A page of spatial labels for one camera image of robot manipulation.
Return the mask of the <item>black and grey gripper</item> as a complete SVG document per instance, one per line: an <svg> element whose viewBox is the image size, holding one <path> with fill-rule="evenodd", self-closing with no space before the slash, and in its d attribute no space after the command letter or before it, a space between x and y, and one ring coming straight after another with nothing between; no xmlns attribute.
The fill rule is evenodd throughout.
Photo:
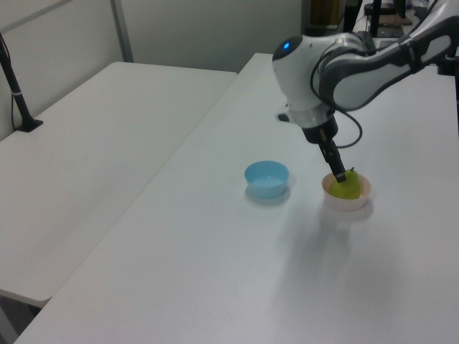
<svg viewBox="0 0 459 344"><path fill-rule="evenodd" d="M346 181L346 169L339 149L333 141L339 127L334 111L321 103L310 110L292 110L288 105L275 114L283 123L295 124L301 128L309 143L318 144L322 155L338 183Z"/></svg>

